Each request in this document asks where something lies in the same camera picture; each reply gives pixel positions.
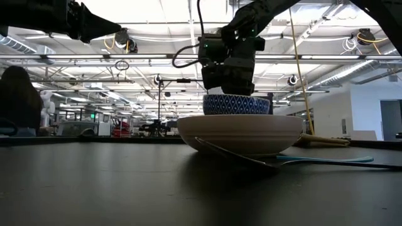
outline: blue patterned bowl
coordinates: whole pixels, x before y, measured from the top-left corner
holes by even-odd
[[[243,95],[210,94],[204,96],[204,114],[268,114],[269,100]]]

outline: white wall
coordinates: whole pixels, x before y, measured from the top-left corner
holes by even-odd
[[[347,132],[353,130],[350,87],[330,89],[328,94],[313,94],[309,108],[314,110],[315,134],[321,137],[345,137],[342,134],[342,119],[347,121]],[[304,102],[293,102],[290,107],[274,110],[275,115],[287,115],[305,110]]]
[[[390,83],[381,79],[364,85],[352,85],[350,93],[354,129],[375,131],[377,139],[383,141],[380,100],[401,100],[402,82]]]

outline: black table surface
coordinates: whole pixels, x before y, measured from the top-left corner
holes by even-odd
[[[402,164],[402,152],[293,156]],[[261,176],[183,144],[0,148],[0,225],[402,225],[402,173],[287,166]]]

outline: white bowl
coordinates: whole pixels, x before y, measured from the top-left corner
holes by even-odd
[[[278,154],[293,145],[303,131],[303,119],[272,115],[195,116],[177,122],[182,139],[202,153],[212,151],[195,137],[247,156]]]

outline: white stuffed toy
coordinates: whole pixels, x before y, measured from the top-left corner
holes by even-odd
[[[43,109],[41,112],[41,126],[49,126],[49,114],[54,114],[56,111],[55,103],[50,101],[53,93],[49,91],[41,91],[40,97],[43,100]]]

